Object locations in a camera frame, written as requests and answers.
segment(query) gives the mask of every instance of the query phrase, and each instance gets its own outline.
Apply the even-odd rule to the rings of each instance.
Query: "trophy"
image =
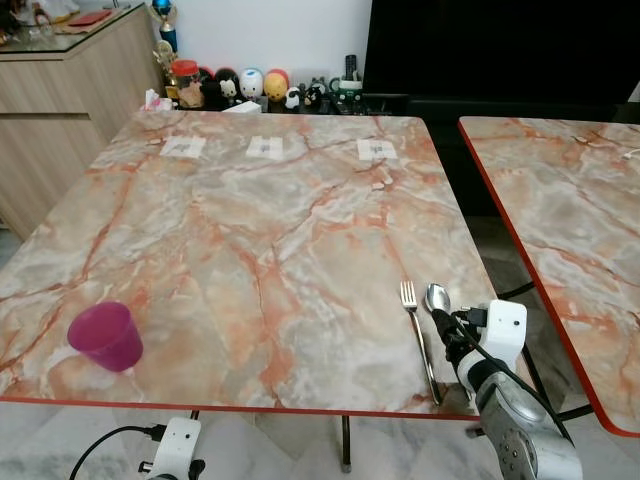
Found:
[[[153,0],[149,7],[151,16],[160,23],[160,37],[171,44],[174,52],[178,51],[178,38],[176,37],[176,17],[178,9],[171,0]]]
[[[173,51],[171,44],[166,40],[160,40],[158,42],[153,55],[156,57],[156,61],[162,68],[164,87],[167,97],[173,100],[178,100],[178,82],[176,80],[176,76],[171,71],[171,64],[178,58],[178,56]]]

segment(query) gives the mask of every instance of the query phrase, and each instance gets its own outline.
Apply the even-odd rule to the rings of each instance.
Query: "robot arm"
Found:
[[[542,404],[502,371],[515,371],[524,345],[524,306],[494,300],[486,309],[460,312],[468,322],[464,326],[445,310],[431,309],[431,314],[447,360],[462,385],[476,394],[480,423],[496,450],[505,480],[582,480],[573,444]],[[493,362],[480,354],[461,328]]]
[[[153,463],[142,462],[139,471],[146,480],[198,480],[203,460],[193,460],[201,424],[197,420],[172,418],[162,436]]]

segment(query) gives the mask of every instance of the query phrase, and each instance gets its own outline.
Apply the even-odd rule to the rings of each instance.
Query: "cabinet drawer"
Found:
[[[63,60],[0,62],[0,113],[85,113]]]
[[[0,217],[23,240],[106,146],[91,120],[0,117]]]

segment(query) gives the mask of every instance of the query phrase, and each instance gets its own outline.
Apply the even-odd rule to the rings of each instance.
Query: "pink plastic cup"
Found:
[[[131,312],[117,302],[99,303],[78,315],[67,339],[73,348],[98,365],[122,372],[142,356],[142,341]]]

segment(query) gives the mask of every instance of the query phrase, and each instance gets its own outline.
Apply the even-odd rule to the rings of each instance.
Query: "red lid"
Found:
[[[196,75],[199,72],[198,64],[193,60],[176,60],[171,64],[171,71],[179,77]]]

